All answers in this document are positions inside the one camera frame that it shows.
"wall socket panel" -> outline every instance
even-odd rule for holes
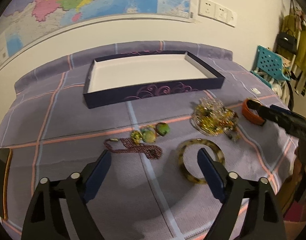
[[[237,24],[237,14],[235,12],[209,0],[200,0],[198,15],[215,19],[232,27]]]

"map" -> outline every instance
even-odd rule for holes
[[[62,27],[119,14],[189,17],[190,0],[12,0],[0,18],[0,66],[36,39]]]

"white wall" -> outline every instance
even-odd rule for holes
[[[121,20],[77,28],[28,49],[0,71],[0,122],[15,99],[14,83],[25,73],[61,56],[105,44],[137,40],[203,43],[232,50],[234,61],[250,70],[257,45],[273,46],[279,17],[288,14],[290,0],[212,1],[238,14],[236,28],[204,17],[197,17],[195,23]]]

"brown chain necklace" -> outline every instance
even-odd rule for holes
[[[126,149],[114,150],[109,142],[121,142]],[[104,141],[105,147],[113,153],[144,153],[150,160],[157,160],[161,157],[163,151],[159,146],[147,145],[144,143],[134,144],[131,138],[110,138]]]

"jewelry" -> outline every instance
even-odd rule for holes
[[[250,109],[249,109],[249,105],[250,104],[260,104],[260,101],[254,100],[254,99],[249,99],[247,98],[246,100],[244,100],[243,104],[242,104],[242,114],[244,115],[244,117],[249,120],[251,123],[256,124],[256,125],[260,125],[263,126],[266,122],[266,120],[262,119],[260,116],[258,116],[257,114],[253,113]]]
[[[238,115],[231,109],[225,108],[217,99],[200,99],[192,114],[192,125],[204,135],[218,135],[226,133],[230,139],[238,140],[239,135],[230,135],[236,132]]]
[[[140,131],[135,130],[131,133],[130,138],[136,145],[143,140],[146,143],[154,143],[158,136],[165,136],[170,132],[170,127],[167,123],[159,122],[155,126],[147,125],[141,128]]]
[[[177,153],[179,155],[179,168],[180,171],[182,172],[182,174],[186,177],[186,179],[188,181],[193,182],[194,184],[207,184],[206,180],[204,178],[196,178],[195,176],[193,176],[191,173],[189,173],[189,171],[187,170],[187,168],[184,165],[184,161],[183,161],[183,154],[186,150],[186,148],[190,145],[193,144],[203,144],[205,146],[209,146],[214,155],[215,155],[215,161],[220,162],[222,165],[225,164],[225,158],[224,158],[224,154],[222,152],[222,150],[214,143],[211,142],[209,140],[206,139],[191,139],[191,140],[187,140],[182,142],[178,148],[177,148]]]
[[[121,142],[126,149],[114,150],[109,142]],[[159,146],[146,145],[144,143],[135,144],[131,138],[110,138],[104,141],[105,147],[113,153],[144,153],[150,160],[157,160],[161,157],[163,151]]]

